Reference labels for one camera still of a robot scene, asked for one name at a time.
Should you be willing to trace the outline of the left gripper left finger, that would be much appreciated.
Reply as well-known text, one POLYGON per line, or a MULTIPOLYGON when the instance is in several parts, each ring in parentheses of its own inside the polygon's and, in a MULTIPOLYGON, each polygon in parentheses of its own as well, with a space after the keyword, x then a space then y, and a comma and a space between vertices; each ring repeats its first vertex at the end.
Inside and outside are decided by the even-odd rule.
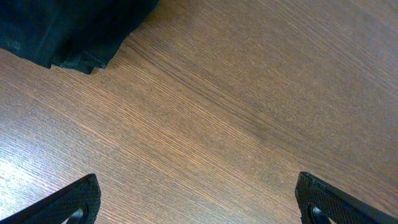
POLYGON ((33 205, 1 220, 2 224, 94 223, 101 205, 95 174, 88 174, 33 205))

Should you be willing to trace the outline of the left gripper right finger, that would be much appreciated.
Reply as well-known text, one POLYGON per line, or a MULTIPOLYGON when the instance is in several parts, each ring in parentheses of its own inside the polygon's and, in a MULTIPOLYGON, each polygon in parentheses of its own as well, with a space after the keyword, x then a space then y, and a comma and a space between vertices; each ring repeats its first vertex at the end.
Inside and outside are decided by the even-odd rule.
POLYGON ((390 223, 394 218, 328 184, 308 172, 300 172, 295 198, 304 224, 390 223))

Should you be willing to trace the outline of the black pants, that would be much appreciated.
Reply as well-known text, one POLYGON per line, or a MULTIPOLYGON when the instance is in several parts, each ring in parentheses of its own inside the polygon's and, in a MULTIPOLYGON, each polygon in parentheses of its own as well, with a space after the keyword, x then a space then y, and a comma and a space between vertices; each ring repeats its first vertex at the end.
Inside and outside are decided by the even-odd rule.
POLYGON ((90 74, 106 68, 158 0, 1 0, 1 48, 90 74))

